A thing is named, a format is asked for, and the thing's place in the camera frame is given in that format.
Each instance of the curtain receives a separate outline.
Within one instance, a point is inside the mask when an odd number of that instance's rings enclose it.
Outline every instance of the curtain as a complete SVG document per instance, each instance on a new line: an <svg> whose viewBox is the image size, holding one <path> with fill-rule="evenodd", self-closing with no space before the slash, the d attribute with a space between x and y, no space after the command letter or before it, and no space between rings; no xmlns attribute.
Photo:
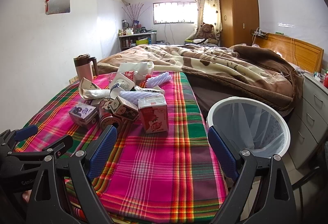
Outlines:
<svg viewBox="0 0 328 224"><path fill-rule="evenodd" d="M196 0L198 9L198 19L196 31L188 39L193 40L200 30L203 23L212 24L214 26L213 33L220 35L222 31L221 12L219 0Z"/></svg>

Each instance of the white drawer cabinet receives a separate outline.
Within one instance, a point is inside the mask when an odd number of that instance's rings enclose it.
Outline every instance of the white drawer cabinet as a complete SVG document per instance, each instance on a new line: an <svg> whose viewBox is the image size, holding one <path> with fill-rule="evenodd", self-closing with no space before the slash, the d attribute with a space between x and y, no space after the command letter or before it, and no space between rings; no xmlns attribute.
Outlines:
<svg viewBox="0 0 328 224"><path fill-rule="evenodd" d="M288 127L291 133L289 153L298 169L312 155L328 131L328 89L304 74L303 96L296 106Z"/></svg>

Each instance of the wall outlet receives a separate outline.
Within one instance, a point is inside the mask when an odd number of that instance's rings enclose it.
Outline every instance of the wall outlet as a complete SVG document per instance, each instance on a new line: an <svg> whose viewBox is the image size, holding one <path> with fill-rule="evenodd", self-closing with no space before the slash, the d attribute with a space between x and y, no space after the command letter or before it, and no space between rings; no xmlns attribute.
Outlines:
<svg viewBox="0 0 328 224"><path fill-rule="evenodd" d="M72 79L69 80L69 84L74 83L74 82L77 81L78 79L79 79L79 77L78 77L78 76L75 76L74 78L72 78Z"/></svg>

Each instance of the mug handle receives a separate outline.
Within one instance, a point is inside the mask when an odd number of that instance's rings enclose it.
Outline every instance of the mug handle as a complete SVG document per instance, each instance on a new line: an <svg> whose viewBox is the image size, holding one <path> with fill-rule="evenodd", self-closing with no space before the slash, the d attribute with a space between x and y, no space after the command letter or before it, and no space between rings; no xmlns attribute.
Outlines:
<svg viewBox="0 0 328 224"><path fill-rule="evenodd" d="M97 59L96 59L96 57L89 58L88 60L93 62L93 67L95 68L96 76L99 76L99 71L98 71L98 65L97 65Z"/></svg>

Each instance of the mesh trash can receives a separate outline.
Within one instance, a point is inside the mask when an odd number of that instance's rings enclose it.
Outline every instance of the mesh trash can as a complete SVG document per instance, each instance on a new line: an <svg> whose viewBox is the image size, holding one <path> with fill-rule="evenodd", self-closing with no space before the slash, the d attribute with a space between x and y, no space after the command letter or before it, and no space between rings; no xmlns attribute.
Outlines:
<svg viewBox="0 0 328 224"><path fill-rule="evenodd" d="M285 120L262 102L241 97L229 97L214 104L206 120L207 128L234 141L240 149L254 156L281 157L290 144L290 132Z"/></svg>

